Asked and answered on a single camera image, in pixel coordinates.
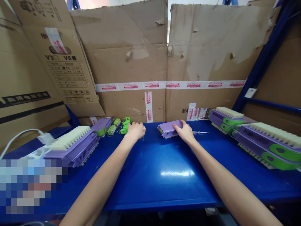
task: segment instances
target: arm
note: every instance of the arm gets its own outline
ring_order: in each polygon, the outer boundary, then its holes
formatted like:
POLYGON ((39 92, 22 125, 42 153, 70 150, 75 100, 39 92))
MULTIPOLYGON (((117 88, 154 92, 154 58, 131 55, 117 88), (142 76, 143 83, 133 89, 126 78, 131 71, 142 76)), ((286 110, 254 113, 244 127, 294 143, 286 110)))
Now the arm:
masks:
POLYGON ((143 123, 128 125, 128 133, 75 200, 60 226, 94 225, 133 145, 144 136, 143 123))
POLYGON ((194 138, 192 129, 184 121, 183 128, 174 128, 192 149, 221 200, 240 225, 282 225, 265 205, 232 173, 215 160, 194 138))

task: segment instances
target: pixelated blur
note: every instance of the pixelated blur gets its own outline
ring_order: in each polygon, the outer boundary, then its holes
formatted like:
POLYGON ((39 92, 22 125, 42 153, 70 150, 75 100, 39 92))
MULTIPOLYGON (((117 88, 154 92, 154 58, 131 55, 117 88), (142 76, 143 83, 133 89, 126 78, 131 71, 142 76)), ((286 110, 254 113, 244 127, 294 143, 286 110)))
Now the pixelated blur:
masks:
POLYGON ((67 161, 55 159, 0 160, 0 218, 12 221, 16 214, 24 220, 49 220, 41 214, 60 183, 67 182, 67 161))

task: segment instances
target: brush bristles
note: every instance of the brush bristles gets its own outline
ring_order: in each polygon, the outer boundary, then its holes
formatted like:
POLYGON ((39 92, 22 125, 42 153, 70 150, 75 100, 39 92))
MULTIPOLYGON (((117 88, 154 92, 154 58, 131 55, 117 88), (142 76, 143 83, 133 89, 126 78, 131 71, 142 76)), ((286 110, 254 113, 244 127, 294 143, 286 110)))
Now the brush bristles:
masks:
POLYGON ((166 137, 165 139, 167 139, 167 138, 171 138, 171 137, 175 137, 175 136, 178 136, 178 134, 176 134, 176 135, 172 135, 172 136, 170 136, 170 137, 166 137))
POLYGON ((90 157, 90 155, 91 155, 92 152, 95 150, 95 148, 97 147, 98 144, 99 144, 99 143, 97 143, 97 144, 95 145, 95 147, 93 148, 93 150, 90 152, 90 154, 87 156, 87 158, 85 159, 85 161, 84 161, 81 165, 84 165, 84 164, 86 163, 86 161, 88 160, 88 158, 90 157))
POLYGON ((48 148, 55 151, 65 151, 89 132, 89 130, 89 126, 78 126, 69 133, 61 136, 58 140, 49 145, 48 148))
POLYGON ((230 118, 233 118, 233 119, 242 118, 244 116, 242 113, 233 111, 226 107, 217 107, 216 110, 224 115, 229 116, 230 118))
POLYGON ((262 158, 260 158, 258 155, 256 155, 254 152, 252 152, 249 148, 247 148, 243 144, 238 143, 237 145, 240 146, 242 149, 244 149, 251 156, 253 156, 257 161, 259 161, 261 164, 263 164, 269 170, 276 169, 274 166, 268 164, 265 160, 263 160, 262 158))
POLYGON ((301 137, 262 122, 251 123, 251 128, 293 148, 301 148, 301 137))
POLYGON ((214 124, 213 122, 211 123, 211 125, 213 125, 215 128, 217 128, 219 131, 221 131, 224 134, 228 134, 225 130, 223 130, 222 128, 220 128, 218 125, 214 124))

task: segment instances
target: blue metal shelf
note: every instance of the blue metal shelf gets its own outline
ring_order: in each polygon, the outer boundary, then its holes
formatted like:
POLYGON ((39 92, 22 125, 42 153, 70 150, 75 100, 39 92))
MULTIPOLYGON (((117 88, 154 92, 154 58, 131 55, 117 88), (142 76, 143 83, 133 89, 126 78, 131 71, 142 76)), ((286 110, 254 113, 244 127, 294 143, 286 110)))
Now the blue metal shelf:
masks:
POLYGON ((245 94, 247 93, 249 88, 256 88, 260 83, 261 79, 263 78, 270 63, 272 62, 274 56, 276 55, 278 49, 282 45, 291 27, 295 23, 297 18, 296 16, 297 11, 298 11, 298 7, 297 7, 296 0, 289 0, 283 2, 282 10, 280 12, 276 26, 270 36, 270 39, 265 45, 265 47, 263 48, 259 58, 257 59, 246 81, 246 84, 244 85, 242 91, 240 92, 240 95, 238 96, 232 108, 233 110, 242 112, 247 102, 252 101, 258 104, 264 104, 275 108, 287 110, 290 112, 300 113, 300 109, 298 108, 294 108, 286 105, 279 105, 276 103, 271 103, 263 100, 245 98, 245 94))
POLYGON ((294 108, 294 107, 290 107, 290 106, 287 106, 287 105, 281 105, 281 104, 276 104, 276 103, 272 103, 272 102, 269 102, 269 101, 258 100, 258 99, 247 98, 247 97, 245 97, 244 100, 249 101, 249 102, 253 102, 253 103, 256 103, 256 104, 261 104, 261 105, 274 107, 274 108, 278 108, 278 109, 281 109, 281 110, 301 114, 301 109, 300 108, 294 108))

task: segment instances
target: blue workbench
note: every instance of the blue workbench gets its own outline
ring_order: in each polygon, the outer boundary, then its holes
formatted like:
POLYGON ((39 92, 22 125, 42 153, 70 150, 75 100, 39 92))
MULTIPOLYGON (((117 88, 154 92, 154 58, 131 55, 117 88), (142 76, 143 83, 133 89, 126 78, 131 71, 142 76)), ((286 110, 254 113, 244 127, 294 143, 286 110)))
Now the blue workbench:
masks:
MULTIPOLYGON (((245 184, 263 203, 301 200, 298 171, 268 170, 209 121, 188 122, 200 144, 245 184)), ((159 123, 145 123, 145 141, 130 152, 104 211, 167 211, 223 206, 191 149, 180 137, 164 139, 159 123)), ((66 214, 95 172, 115 150, 123 135, 100 139, 84 166, 69 169, 68 182, 56 185, 40 213, 66 214)))

